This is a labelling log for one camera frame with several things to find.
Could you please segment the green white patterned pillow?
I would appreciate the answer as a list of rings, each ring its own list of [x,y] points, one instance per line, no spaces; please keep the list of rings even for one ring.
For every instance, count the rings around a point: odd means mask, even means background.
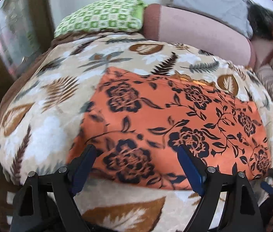
[[[61,20],[54,36],[68,32],[138,32],[147,4],[143,0],[101,0],[76,10]]]

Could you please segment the black fur garment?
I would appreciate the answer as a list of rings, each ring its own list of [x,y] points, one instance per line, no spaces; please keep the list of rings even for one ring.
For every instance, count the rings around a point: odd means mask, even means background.
[[[246,4],[253,37],[273,40],[273,11],[251,0],[246,0]]]

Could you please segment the stained glass wooden door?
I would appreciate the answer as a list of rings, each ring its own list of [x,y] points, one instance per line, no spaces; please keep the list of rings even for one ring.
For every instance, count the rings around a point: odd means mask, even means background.
[[[0,0],[0,58],[13,79],[53,40],[48,0]]]

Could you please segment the beige leaf pattern blanket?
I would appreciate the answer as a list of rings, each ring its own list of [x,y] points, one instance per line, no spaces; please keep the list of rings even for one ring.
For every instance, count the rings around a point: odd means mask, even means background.
[[[0,104],[0,163],[14,183],[29,172],[55,172],[79,133],[85,107],[110,67],[208,85],[254,102],[266,131],[273,168],[273,101],[249,67],[236,66],[183,43],[141,34],[102,33],[56,39]],[[182,231],[200,198],[191,190],[121,183],[92,171],[76,195],[83,218],[116,231]]]

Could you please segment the orange black floral blouse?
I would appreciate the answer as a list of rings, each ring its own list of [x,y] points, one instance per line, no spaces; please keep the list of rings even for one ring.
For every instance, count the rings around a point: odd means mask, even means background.
[[[208,85],[110,67],[87,103],[66,161],[94,145],[93,173],[156,189],[188,190],[181,146],[225,174],[263,178],[271,164],[254,102]]]

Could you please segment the grey pillow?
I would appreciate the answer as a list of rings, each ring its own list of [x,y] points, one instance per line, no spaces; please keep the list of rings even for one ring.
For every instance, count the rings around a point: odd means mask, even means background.
[[[170,0],[170,7],[212,18],[250,39],[247,0]]]

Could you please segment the pink bolster cushion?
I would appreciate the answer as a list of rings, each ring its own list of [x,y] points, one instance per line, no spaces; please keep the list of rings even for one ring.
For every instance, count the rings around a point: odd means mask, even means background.
[[[144,10],[143,35],[150,40],[188,44],[237,66],[254,68],[251,41],[218,21],[182,9],[151,4]]]

